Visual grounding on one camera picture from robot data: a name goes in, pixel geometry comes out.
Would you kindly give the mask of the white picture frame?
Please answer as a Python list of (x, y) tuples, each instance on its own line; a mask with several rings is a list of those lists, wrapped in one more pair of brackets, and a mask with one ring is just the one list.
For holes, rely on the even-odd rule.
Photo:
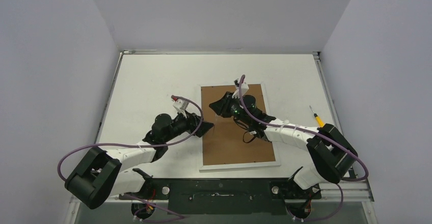
[(214, 127), (202, 137), (199, 151), (199, 172), (250, 170), (259, 167), (279, 167), (278, 146), (252, 135), (236, 125), (232, 118), (215, 118), (209, 107), (226, 92), (235, 91), (234, 85), (201, 85), (201, 107), (204, 119)]

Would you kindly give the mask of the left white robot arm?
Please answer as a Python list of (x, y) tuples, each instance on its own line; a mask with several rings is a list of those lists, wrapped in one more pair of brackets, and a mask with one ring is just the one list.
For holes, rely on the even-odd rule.
[(151, 195), (152, 177), (137, 166), (159, 160), (168, 150), (166, 143), (183, 133), (201, 138), (214, 124), (195, 113), (156, 116), (151, 130), (135, 148), (104, 150), (92, 147), (65, 180), (65, 188), (90, 209), (113, 195), (133, 193), (139, 199)]

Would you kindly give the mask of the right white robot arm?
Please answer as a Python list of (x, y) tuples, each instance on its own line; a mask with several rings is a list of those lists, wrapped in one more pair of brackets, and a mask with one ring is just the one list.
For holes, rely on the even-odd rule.
[(252, 95), (234, 98), (226, 94), (209, 104), (216, 115), (232, 118), (246, 130), (267, 142), (283, 143), (307, 151), (312, 163), (302, 166), (289, 178), (288, 191), (301, 198), (308, 189), (321, 182), (338, 184), (355, 162), (358, 153), (332, 124), (305, 127), (266, 114)]

